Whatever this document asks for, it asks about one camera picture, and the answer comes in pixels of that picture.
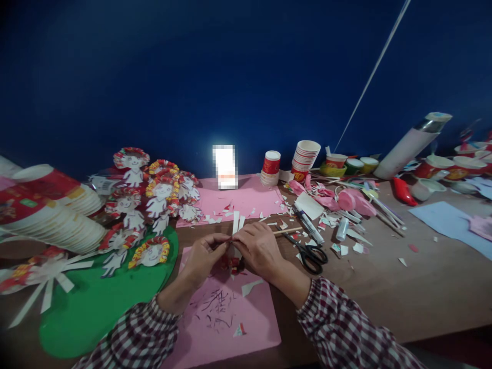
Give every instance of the hand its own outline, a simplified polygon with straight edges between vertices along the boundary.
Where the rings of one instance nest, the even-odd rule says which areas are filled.
[[[285,259],[280,254],[275,235],[265,223],[245,225],[232,236],[232,241],[248,264],[266,281],[271,281],[282,270]]]
[[[213,233],[196,240],[180,275],[194,288],[200,288],[214,264],[226,253],[230,239],[226,234]]]

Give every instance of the scissors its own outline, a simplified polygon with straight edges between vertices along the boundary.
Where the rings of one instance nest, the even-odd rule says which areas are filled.
[[[326,253],[321,249],[321,246],[306,245],[303,246],[297,242],[290,234],[283,233],[283,235],[292,242],[301,256],[301,263],[312,274],[321,274],[323,272],[323,265],[328,263],[328,257]]]

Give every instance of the pink paper sheet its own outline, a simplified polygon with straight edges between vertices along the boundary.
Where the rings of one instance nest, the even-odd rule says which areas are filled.
[[[202,219],[205,218],[205,215],[210,215],[212,219],[222,217],[223,222],[234,220],[233,216],[225,217],[222,212],[231,201],[234,210],[239,211],[246,219],[259,218],[261,212],[263,212],[263,217],[277,213],[285,213],[285,210],[282,210],[280,207],[283,198],[278,187],[264,186],[256,174],[239,176],[239,188],[237,190],[220,191],[218,189],[216,178],[201,179],[200,183],[203,188],[198,188],[200,191],[200,201],[197,202],[195,206],[202,209]],[[252,216],[249,216],[253,208],[256,208],[256,211]],[[202,220],[196,225],[200,226],[202,224],[208,224],[208,222]],[[191,223],[179,219],[176,227],[189,227],[191,225]]]
[[[183,260],[189,250],[183,250]],[[162,369],[186,369],[281,343],[269,284],[257,284],[243,297],[242,286],[260,277],[246,271],[247,275],[232,279],[229,271],[212,272],[178,322],[174,351]],[[234,337],[240,323],[245,334]]]

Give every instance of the stack of paper cups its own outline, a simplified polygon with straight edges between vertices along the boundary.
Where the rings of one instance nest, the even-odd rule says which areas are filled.
[[[264,186],[276,186],[280,175],[280,153],[275,150],[267,151],[260,180]]]
[[[318,157],[321,145],[314,141],[299,141],[292,160],[292,173],[296,181],[303,181]]]
[[[104,201],[91,188],[48,164],[25,168],[15,173],[12,179],[31,192],[55,200],[85,216],[98,212],[104,205]]]
[[[0,229],[78,254],[96,250],[106,231],[95,221],[0,177]]]

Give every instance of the pen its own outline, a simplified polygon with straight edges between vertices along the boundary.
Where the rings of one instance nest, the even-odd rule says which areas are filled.
[[[311,234],[311,237],[313,237],[317,243],[324,243],[323,237],[321,237],[318,230],[311,223],[306,213],[302,209],[299,209],[299,207],[296,204],[294,204],[294,212],[299,217],[299,220],[301,220],[304,223],[307,230]]]

